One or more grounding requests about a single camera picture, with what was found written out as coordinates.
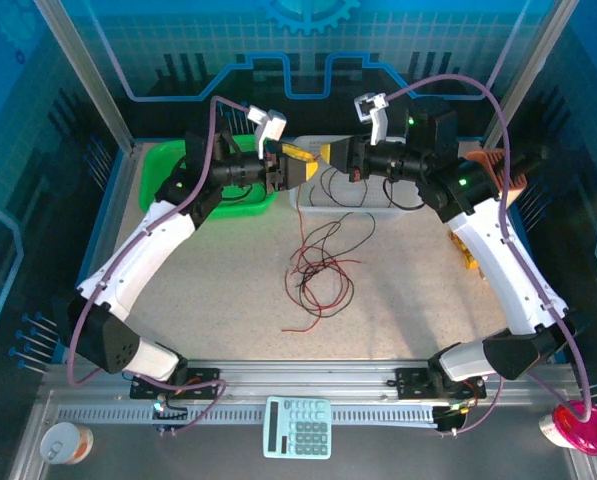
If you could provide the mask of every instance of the tangled wires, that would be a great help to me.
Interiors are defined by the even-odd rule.
[[[331,194],[331,179],[335,173],[329,179],[329,189],[325,188],[323,177],[328,171],[329,170],[323,172],[322,176],[320,177],[320,185],[322,186],[323,191],[336,204],[344,207],[352,207],[350,205],[341,204]],[[314,188],[315,187],[312,187],[311,191],[309,192],[310,198]],[[366,196],[367,190],[365,189],[365,194],[360,204],[354,206],[361,207]],[[300,187],[298,188],[298,198],[300,198]],[[309,234],[305,235],[302,212],[300,211],[300,205],[298,205],[298,202],[296,203],[296,210],[298,211],[300,236],[302,242],[300,247],[290,258],[292,262],[295,262],[295,267],[293,270],[288,269],[285,272],[285,291],[289,298],[296,305],[300,306],[310,315],[316,317],[316,319],[309,327],[305,329],[284,329],[282,331],[287,333],[306,333],[312,330],[322,318],[331,318],[342,312],[353,300],[355,294],[355,285],[347,272],[344,270],[343,264],[360,262],[358,260],[343,259],[341,257],[356,250],[371,238],[376,231],[376,219],[369,213],[365,214],[368,215],[372,221],[372,227],[369,234],[351,248],[336,254],[331,254],[326,249],[327,240],[333,237],[341,229],[343,221],[350,215],[353,215],[353,212],[344,214],[338,220],[325,223],[324,225],[321,225],[320,227],[311,231]],[[319,274],[325,271],[333,272],[336,278],[337,293],[335,294],[334,299],[330,302],[321,300],[316,293],[316,288],[311,284],[311,282]],[[292,293],[290,282],[294,277],[297,277],[297,283],[294,285],[294,293]]]
[[[387,183],[389,183],[389,192],[387,192]],[[389,200],[390,207],[393,205],[394,207],[399,208],[400,210],[404,210],[405,212],[414,212],[416,210],[420,210],[422,207],[425,206],[425,202],[419,203],[418,205],[415,205],[413,207],[405,207],[394,202],[394,182],[389,180],[388,178],[385,178],[385,180],[382,182],[382,191],[384,192],[385,197],[387,197],[387,200]]]

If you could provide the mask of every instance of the metal frame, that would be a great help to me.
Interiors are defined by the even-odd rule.
[[[518,70],[516,78],[512,83],[512,87],[507,90],[507,93],[502,99],[501,106],[507,124],[511,122],[511,118],[516,114],[518,107],[527,95],[536,76],[545,65],[547,56],[551,53],[556,41],[567,25],[571,14],[578,5],[578,1],[579,0],[561,0],[560,4],[552,10],[549,21],[546,23],[546,27],[528,58],[525,67]],[[495,148],[501,137],[502,125],[500,125],[498,118],[494,116],[487,127],[487,133],[485,133],[486,140],[484,147]]]
[[[22,260],[25,257],[25,252],[22,244],[22,235],[20,233],[20,225],[18,222],[8,213],[0,209],[0,222],[11,231],[13,236],[13,243],[16,249],[16,257],[14,258],[9,273],[4,281],[2,290],[0,291],[0,315],[5,307],[5,302],[9,297],[9,292],[13,287],[16,276],[18,275],[18,269],[22,264]]]
[[[217,361],[195,362],[196,367],[215,367],[221,369],[221,378],[229,382],[227,393],[221,402],[222,410],[257,411],[265,404],[269,395],[284,396],[322,396],[328,398],[333,411],[349,410],[350,407],[371,407],[372,411],[394,410],[394,407],[420,407],[421,405],[447,405],[447,401],[431,402],[399,401],[394,387],[386,385],[387,380],[394,378],[394,369],[401,367],[419,368],[426,366],[424,361]],[[81,377],[91,371],[92,366],[79,366],[76,376]],[[549,382],[566,398],[580,396],[576,377],[568,365],[542,365],[535,369],[536,373]],[[481,405],[488,405],[497,390],[499,379],[491,376],[487,379],[488,396]],[[36,403],[32,409],[26,430],[23,434],[16,459],[9,478],[11,480],[40,479],[46,473],[40,456],[36,454],[42,435],[61,418],[61,411],[69,407],[80,407],[84,413],[77,417],[82,423],[88,423],[87,409],[93,407],[114,411],[133,406],[149,406],[148,400],[131,400],[129,398],[129,382],[119,375],[99,375],[82,389],[73,389],[66,382],[65,366],[54,365],[43,377]],[[192,402],[198,410],[208,401]],[[539,406],[552,408],[553,398],[540,386],[529,379],[507,382],[499,407]],[[90,423],[132,424],[127,418],[125,422],[101,422],[93,419]],[[242,419],[221,416],[221,425],[242,424]],[[394,426],[411,426],[407,422],[391,421]],[[372,425],[372,422],[357,421],[354,425]],[[567,451],[572,462],[572,478],[597,480],[597,457],[588,457],[576,450]]]
[[[131,151],[134,140],[129,132],[102,77],[96,69],[71,19],[59,0],[35,0],[50,29],[60,43],[65,55],[85,86],[102,118],[110,128],[120,148]],[[562,0],[553,10],[536,48],[528,58],[526,68],[519,72],[513,87],[503,99],[503,109],[509,120],[517,111],[532,82],[539,73],[548,54],[569,20],[578,0]],[[488,127],[486,147],[495,146],[501,137],[501,127],[495,120]],[[123,172],[119,177],[132,176]],[[122,203],[120,194],[117,201]],[[105,218],[105,227],[114,220]],[[104,235],[113,243],[116,235]],[[100,253],[104,238],[98,240],[94,256]],[[221,408],[242,408],[252,406],[259,410],[269,395],[323,396],[331,400],[334,410],[353,406],[368,406],[376,409],[393,409],[395,406],[420,406],[417,401],[398,401],[395,388],[387,387],[386,381],[394,377],[394,369],[400,367],[424,367],[424,361],[320,361],[320,362],[196,362],[195,366],[220,368],[222,378],[229,382],[227,394]],[[77,368],[76,376],[82,376],[92,367]],[[576,378],[568,365],[543,365],[536,372],[566,398],[578,398]],[[499,386],[497,376],[491,376],[486,383],[490,392],[481,405],[490,403],[492,392]],[[36,454],[42,435],[60,418],[61,411],[70,407],[97,407],[108,411],[131,406],[150,406],[151,402],[131,400],[128,396],[129,383],[120,376],[100,375],[83,389],[72,389],[65,380],[65,367],[52,366],[43,377],[36,403],[31,411],[9,478],[39,479],[46,469]],[[203,402],[190,405],[190,412],[202,406]],[[425,402],[427,406],[447,405],[446,401]],[[499,406],[544,406],[551,408],[553,398],[530,380],[507,382]],[[572,477],[597,479],[597,457],[588,457],[576,450],[567,451],[571,458]]]
[[[129,128],[62,3],[60,0],[34,2],[116,143],[123,151],[130,152],[134,139]]]
[[[89,277],[114,253],[118,231],[131,192],[132,179],[143,154],[143,146],[143,143],[138,142],[131,152],[119,153],[122,157],[116,160],[111,172],[110,182],[96,217],[76,283]]]

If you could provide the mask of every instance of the yellow object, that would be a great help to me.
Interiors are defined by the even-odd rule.
[[[454,242],[454,245],[458,247],[458,250],[460,250],[463,256],[465,257],[465,266],[469,269],[478,268],[478,262],[471,254],[467,246],[464,243],[462,243],[462,240],[460,240],[460,238],[458,238],[458,235],[456,235],[454,232],[449,232],[449,238],[452,242]]]
[[[311,161],[307,162],[307,168],[305,169],[305,181],[309,181],[311,177],[318,171],[318,162]]]
[[[318,171],[318,161],[314,159],[314,156],[302,148],[298,148],[295,145],[288,143],[282,144],[282,153],[290,156],[295,160],[305,162],[305,181],[309,181],[311,177]]]
[[[329,163],[329,158],[331,157],[331,144],[330,143],[325,143],[324,145],[322,145],[320,147],[320,156],[322,157],[322,159]]]
[[[314,161],[314,156],[311,153],[288,143],[282,144],[282,153],[289,155],[291,158],[295,158],[296,160],[302,160],[303,162]]]

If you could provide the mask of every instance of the red wire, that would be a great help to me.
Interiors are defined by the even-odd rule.
[[[302,186],[298,187],[298,199],[300,199],[301,188]],[[345,301],[347,295],[349,294],[349,291],[352,288],[351,280],[340,264],[345,262],[360,263],[357,260],[350,259],[338,260],[335,258],[335,256],[331,255],[327,250],[320,246],[307,245],[306,239],[308,237],[305,236],[304,220],[302,212],[300,211],[300,205],[298,201],[296,201],[296,211],[298,212],[298,222],[300,225],[301,245],[290,257],[290,261],[294,261],[295,259],[296,266],[293,270],[290,271],[289,269],[287,269],[287,271],[285,272],[285,292],[287,293],[287,296],[291,299],[292,302],[294,302],[299,307],[305,309],[309,313],[316,314],[317,316],[314,322],[309,327],[305,329],[287,328],[282,330],[283,333],[307,333],[313,330],[316,327],[316,325],[318,325],[320,320],[322,320],[323,314],[325,312],[340,306]],[[308,260],[306,258],[306,254],[310,250],[320,253],[322,258],[317,261]],[[328,304],[322,304],[320,300],[318,300],[314,291],[309,287],[309,281],[313,279],[319,272],[325,269],[333,270],[338,275],[338,280],[340,283],[340,290],[338,291],[336,298]],[[300,293],[302,293],[303,301],[298,300],[294,295],[292,295],[291,289],[289,287],[289,278],[296,274],[301,275],[301,283],[299,283],[296,286],[296,288],[298,288]]]
[[[465,380],[463,383],[467,385],[469,390],[471,390],[471,392],[474,394],[474,400],[476,403],[474,404],[473,408],[476,408],[478,406],[478,393],[476,392],[476,387],[474,387],[468,380]]]

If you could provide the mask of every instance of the blue wall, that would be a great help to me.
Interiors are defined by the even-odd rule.
[[[0,109],[46,32],[33,2],[0,1]]]
[[[341,51],[368,52],[406,81],[440,71],[486,81],[524,4],[524,0],[459,4],[321,0],[314,2],[314,10],[322,8],[323,19],[305,27],[300,22],[300,2],[295,0],[173,1],[157,6],[145,1],[92,2],[117,66],[110,61],[85,4],[72,0],[66,6],[112,93],[122,97],[124,92],[140,100],[156,96],[158,82],[173,70],[202,87],[230,66],[242,64],[244,55],[268,52],[289,55],[290,72],[279,71],[277,61],[256,65],[254,89],[268,88],[284,76],[295,92],[320,92],[324,71],[319,59]],[[339,7],[328,10],[331,5]],[[551,0],[529,2],[495,92],[502,95],[510,84],[551,5]],[[348,75],[349,70],[348,64],[334,64],[333,77]],[[120,75],[127,79],[124,88]],[[360,74],[353,79],[360,82]]]

